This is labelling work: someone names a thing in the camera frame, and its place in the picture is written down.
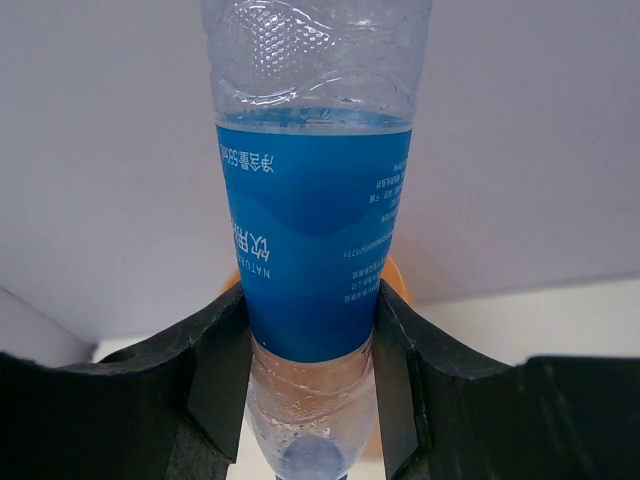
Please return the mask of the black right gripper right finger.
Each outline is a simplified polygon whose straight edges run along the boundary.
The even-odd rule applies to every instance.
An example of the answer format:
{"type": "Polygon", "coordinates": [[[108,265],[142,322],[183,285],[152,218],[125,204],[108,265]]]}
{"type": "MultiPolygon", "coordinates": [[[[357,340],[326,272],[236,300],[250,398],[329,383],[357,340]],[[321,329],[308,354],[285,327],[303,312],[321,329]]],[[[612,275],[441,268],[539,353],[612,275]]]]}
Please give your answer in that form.
{"type": "Polygon", "coordinates": [[[509,366],[382,284],[373,360],[390,479],[639,475],[635,358],[536,356],[509,366]]]}

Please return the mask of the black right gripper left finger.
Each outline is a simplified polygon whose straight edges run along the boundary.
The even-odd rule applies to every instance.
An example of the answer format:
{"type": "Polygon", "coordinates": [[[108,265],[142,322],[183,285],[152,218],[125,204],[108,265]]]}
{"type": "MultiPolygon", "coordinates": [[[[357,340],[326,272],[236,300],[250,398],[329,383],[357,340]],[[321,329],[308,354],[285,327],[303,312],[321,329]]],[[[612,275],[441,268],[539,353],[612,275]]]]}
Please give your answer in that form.
{"type": "Polygon", "coordinates": [[[223,479],[250,366],[240,285],[97,363],[1,357],[5,479],[223,479]]]}

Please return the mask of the blue label bottle front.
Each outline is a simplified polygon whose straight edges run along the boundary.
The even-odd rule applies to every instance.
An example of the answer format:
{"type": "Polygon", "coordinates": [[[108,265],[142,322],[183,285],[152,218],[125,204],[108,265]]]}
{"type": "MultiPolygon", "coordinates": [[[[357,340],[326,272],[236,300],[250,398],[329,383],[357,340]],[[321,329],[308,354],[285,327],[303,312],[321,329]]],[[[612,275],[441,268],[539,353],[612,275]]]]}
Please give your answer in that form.
{"type": "Polygon", "coordinates": [[[377,416],[374,314],[428,1],[205,1],[251,329],[247,415],[279,479],[343,479],[377,416]]]}

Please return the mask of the orange plastic bin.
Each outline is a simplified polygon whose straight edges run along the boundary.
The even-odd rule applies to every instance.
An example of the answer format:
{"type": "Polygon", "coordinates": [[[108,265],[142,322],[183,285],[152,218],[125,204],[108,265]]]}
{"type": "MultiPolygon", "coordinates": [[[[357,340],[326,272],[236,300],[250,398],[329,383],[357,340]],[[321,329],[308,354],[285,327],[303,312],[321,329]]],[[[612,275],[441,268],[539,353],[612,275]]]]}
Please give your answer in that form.
{"type": "MultiPolygon", "coordinates": [[[[399,296],[407,303],[412,303],[411,293],[409,287],[391,256],[388,257],[385,266],[382,271],[381,278],[386,281],[389,286],[395,290],[399,296]]],[[[240,281],[240,274],[238,270],[235,270],[226,280],[224,286],[221,289],[222,293],[225,293],[236,283],[240,281]]],[[[369,437],[366,447],[361,455],[361,460],[366,462],[379,461],[383,457],[382,441],[380,432],[380,422],[376,419],[375,427],[369,437]]]]}

